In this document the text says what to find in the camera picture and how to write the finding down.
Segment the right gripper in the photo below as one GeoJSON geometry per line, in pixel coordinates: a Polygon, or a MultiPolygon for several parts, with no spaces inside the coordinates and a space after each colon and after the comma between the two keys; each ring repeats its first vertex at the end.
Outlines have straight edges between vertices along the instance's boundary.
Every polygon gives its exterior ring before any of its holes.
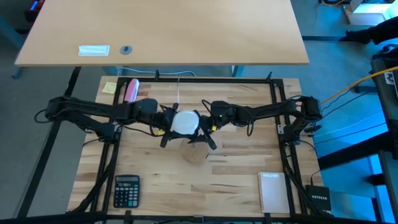
{"type": "Polygon", "coordinates": [[[189,140],[189,144],[205,142],[208,144],[210,149],[217,149],[217,145],[214,140],[211,138],[210,134],[213,132],[213,118],[211,116],[200,115],[199,117],[199,128],[202,130],[202,134],[199,134],[197,137],[189,140]]]}

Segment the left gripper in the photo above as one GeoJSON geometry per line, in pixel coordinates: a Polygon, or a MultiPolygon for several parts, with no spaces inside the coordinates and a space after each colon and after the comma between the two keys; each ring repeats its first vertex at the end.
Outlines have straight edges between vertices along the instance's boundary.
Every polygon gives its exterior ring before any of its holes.
{"type": "Polygon", "coordinates": [[[160,105],[161,112],[157,112],[152,116],[150,127],[155,127],[163,130],[162,139],[160,140],[160,146],[165,148],[167,143],[173,139],[192,137],[191,134],[179,134],[172,131],[172,122],[175,115],[177,114],[178,103],[174,103],[171,107],[160,105]]]}

